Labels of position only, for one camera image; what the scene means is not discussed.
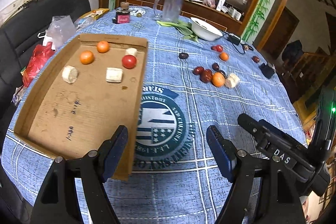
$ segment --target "black chair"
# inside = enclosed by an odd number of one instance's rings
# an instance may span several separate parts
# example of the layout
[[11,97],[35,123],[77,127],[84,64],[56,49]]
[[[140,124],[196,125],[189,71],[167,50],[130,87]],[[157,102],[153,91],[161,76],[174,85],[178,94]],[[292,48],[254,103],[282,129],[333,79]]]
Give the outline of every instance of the black chair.
[[[32,0],[0,27],[0,153],[16,110],[13,94],[23,85],[20,72],[43,41],[38,33],[48,29],[53,16],[70,15],[75,21],[90,10],[89,0]],[[31,209],[0,165],[0,222],[29,223]]]

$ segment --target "green vegetable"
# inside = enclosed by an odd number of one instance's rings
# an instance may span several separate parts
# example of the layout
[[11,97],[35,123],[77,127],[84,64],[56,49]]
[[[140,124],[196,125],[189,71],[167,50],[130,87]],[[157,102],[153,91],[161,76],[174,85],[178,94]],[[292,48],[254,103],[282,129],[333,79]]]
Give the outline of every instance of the green vegetable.
[[174,22],[163,22],[157,21],[157,23],[163,27],[175,27],[182,35],[183,39],[189,39],[198,42],[197,35],[191,30],[191,23],[178,20],[177,23]]

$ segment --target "bottle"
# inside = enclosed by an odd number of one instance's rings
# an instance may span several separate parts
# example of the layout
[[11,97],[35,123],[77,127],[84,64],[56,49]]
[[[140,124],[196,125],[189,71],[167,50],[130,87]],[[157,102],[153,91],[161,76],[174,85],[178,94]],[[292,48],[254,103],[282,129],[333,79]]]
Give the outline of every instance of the bottle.
[[116,9],[115,18],[112,20],[113,23],[129,23],[130,22],[130,13],[129,13],[129,3],[120,2],[120,7]]

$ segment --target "white bowl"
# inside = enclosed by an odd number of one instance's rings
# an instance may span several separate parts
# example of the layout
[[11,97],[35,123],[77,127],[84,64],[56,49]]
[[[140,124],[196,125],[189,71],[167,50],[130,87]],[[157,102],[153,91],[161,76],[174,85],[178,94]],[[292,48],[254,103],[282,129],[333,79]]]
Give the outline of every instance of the white bowl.
[[214,41],[223,36],[222,32],[209,23],[195,17],[190,18],[192,22],[191,29],[200,38],[208,41]]

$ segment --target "tablecloth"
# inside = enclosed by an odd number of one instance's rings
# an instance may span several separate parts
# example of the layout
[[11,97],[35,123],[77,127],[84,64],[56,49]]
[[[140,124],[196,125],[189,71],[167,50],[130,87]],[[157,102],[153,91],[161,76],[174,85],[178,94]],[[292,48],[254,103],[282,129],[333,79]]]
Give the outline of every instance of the tablecloth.
[[[305,135],[278,77],[266,79],[252,61],[251,57],[257,55],[265,62],[256,50],[239,54],[225,35],[214,42],[185,40],[175,28],[159,26],[151,8],[143,9],[146,14],[141,18],[131,16],[130,23],[113,24],[115,11],[111,11],[80,31],[144,37],[149,42],[137,159],[128,182],[109,179],[104,185],[106,193],[121,223],[214,223],[231,184],[221,176],[206,142],[209,125],[216,125],[238,149],[257,157],[262,155],[251,135],[237,125],[237,117],[243,112],[256,120],[265,119],[303,144]],[[189,18],[181,19],[190,22]],[[229,54],[227,62],[211,50],[216,44]],[[189,58],[179,59],[180,52],[187,52]],[[195,67],[211,68],[214,62],[241,79],[234,89],[205,84],[192,73]],[[13,128],[35,82],[12,119],[1,157],[7,175],[31,204],[52,160],[17,139]],[[83,220],[91,223],[79,179],[76,188]],[[253,212],[256,193],[257,182],[244,222]]]

